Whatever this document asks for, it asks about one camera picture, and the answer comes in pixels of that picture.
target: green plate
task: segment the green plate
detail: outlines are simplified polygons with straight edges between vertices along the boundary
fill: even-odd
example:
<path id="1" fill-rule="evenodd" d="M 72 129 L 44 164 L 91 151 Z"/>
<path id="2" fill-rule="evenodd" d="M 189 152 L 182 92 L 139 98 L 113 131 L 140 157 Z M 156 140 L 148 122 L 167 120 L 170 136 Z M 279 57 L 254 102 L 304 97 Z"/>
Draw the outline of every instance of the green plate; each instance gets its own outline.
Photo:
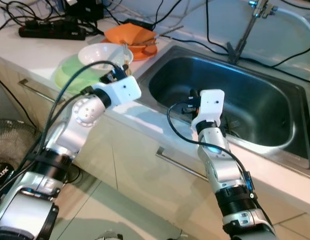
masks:
<path id="1" fill-rule="evenodd" d="M 77 55 L 67 58 L 56 70 L 55 84 L 59 89 L 62 89 L 68 80 L 81 69 L 84 65 L 79 61 Z M 69 85 L 66 92 L 78 94 L 83 88 L 99 82 L 99 78 L 103 75 L 102 72 L 97 73 L 94 69 L 87 69 L 82 72 Z"/>

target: cabinet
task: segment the cabinet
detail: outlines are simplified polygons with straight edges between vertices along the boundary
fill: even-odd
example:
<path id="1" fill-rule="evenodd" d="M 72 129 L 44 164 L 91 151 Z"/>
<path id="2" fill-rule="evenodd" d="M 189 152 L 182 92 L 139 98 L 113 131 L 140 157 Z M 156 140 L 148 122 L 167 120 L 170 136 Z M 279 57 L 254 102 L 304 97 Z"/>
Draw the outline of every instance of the cabinet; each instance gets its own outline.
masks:
<path id="1" fill-rule="evenodd" d="M 160 142 L 114 122 L 112 144 L 122 194 L 196 239 L 229 239 L 208 182 L 156 156 Z"/>
<path id="2" fill-rule="evenodd" d="M 24 106 L 38 129 L 40 131 L 43 130 L 53 103 L 51 100 L 48 100 L 41 95 L 54 100 L 57 97 L 58 92 L 34 80 L 26 78 L 22 74 L 7 68 L 3 64 L 0 64 L 0 80 Z M 16 109 L 20 112 L 24 121 L 29 123 L 21 107 L 9 93 L 7 93 L 7 95 L 10 97 L 11 102 Z M 57 106 L 56 111 L 58 111 L 62 105 L 63 102 Z M 110 141 L 111 128 L 111 123 L 108 118 L 102 116 L 88 136 L 86 144 L 77 156 L 75 163 L 86 172 L 116 188 L 117 184 L 113 150 Z"/>

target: metal handle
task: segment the metal handle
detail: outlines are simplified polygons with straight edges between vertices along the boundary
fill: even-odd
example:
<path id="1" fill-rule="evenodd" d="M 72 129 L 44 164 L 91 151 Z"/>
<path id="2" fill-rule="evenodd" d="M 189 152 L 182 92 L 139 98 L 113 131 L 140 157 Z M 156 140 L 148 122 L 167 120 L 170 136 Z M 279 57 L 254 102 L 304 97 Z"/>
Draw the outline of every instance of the metal handle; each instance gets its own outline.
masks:
<path id="1" fill-rule="evenodd" d="M 163 159 L 163 160 L 165 160 L 166 162 L 169 162 L 170 164 L 175 165 L 176 167 L 179 167 L 179 168 L 185 170 L 186 172 L 188 172 L 188 173 L 190 173 L 190 174 L 192 174 L 192 175 L 194 175 L 194 176 L 196 176 L 196 177 L 198 177 L 200 179 L 203 179 L 206 182 L 209 181 L 206 176 L 204 176 L 204 175 L 198 173 L 197 171 L 194 171 L 194 170 L 190 169 L 189 167 L 187 167 L 187 166 L 185 166 L 185 165 L 183 165 L 183 164 L 181 164 L 181 163 L 179 163 L 179 162 L 177 162 L 177 161 L 175 161 L 175 160 L 173 160 L 173 159 L 163 155 L 164 150 L 165 149 L 162 146 L 160 146 L 158 148 L 157 152 L 156 152 L 156 156 L 161 158 L 161 159 Z"/>
<path id="2" fill-rule="evenodd" d="M 54 103 L 55 100 L 47 95 L 45 95 L 44 93 L 41 93 L 37 90 L 35 90 L 34 88 L 30 87 L 30 86 L 27 86 L 26 84 L 28 83 L 29 81 L 27 79 L 23 79 L 21 81 L 18 82 L 18 85 L 20 85 L 21 87 L 31 91 L 32 93 L 38 95 L 38 96 L 41 96 L 42 98 Z M 62 98 L 57 104 L 60 105 L 61 103 L 65 102 L 65 99 Z"/>

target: robotic arm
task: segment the robotic arm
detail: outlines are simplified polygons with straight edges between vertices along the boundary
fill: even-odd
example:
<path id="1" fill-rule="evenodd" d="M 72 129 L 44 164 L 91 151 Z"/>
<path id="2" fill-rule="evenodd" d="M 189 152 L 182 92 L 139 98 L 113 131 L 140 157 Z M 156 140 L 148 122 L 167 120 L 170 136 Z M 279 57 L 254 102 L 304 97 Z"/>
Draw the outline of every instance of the robotic arm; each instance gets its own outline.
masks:
<path id="1" fill-rule="evenodd" d="M 257 202 L 249 172 L 230 156 L 229 144 L 219 128 L 224 92 L 203 90 L 200 96 L 191 91 L 188 105 L 192 109 L 191 127 L 198 141 L 223 148 L 200 144 L 197 150 L 205 165 L 206 175 L 223 215 L 223 230 L 232 240 L 278 240 L 268 217 Z"/>
<path id="2" fill-rule="evenodd" d="M 141 90 L 133 76 L 92 86 L 93 94 L 75 99 L 65 117 L 50 128 L 35 164 L 21 175 L 0 203 L 0 240 L 48 240 L 59 208 L 58 197 L 74 158 L 108 108 L 138 99 Z"/>

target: white bowl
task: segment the white bowl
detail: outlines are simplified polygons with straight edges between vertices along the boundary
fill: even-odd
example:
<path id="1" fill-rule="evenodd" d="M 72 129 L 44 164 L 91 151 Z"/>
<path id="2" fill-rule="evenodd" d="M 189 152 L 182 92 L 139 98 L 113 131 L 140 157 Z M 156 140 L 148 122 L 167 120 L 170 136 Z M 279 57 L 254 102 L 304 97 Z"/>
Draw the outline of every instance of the white bowl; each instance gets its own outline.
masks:
<path id="1" fill-rule="evenodd" d="M 131 50 L 128 50 L 128 56 L 128 64 L 131 64 L 134 57 Z M 84 65 L 107 60 L 122 66 L 125 63 L 124 47 L 114 43 L 96 43 L 88 45 L 79 51 L 78 59 Z M 100 71 L 110 71 L 113 67 L 109 64 L 99 64 L 91 68 Z"/>

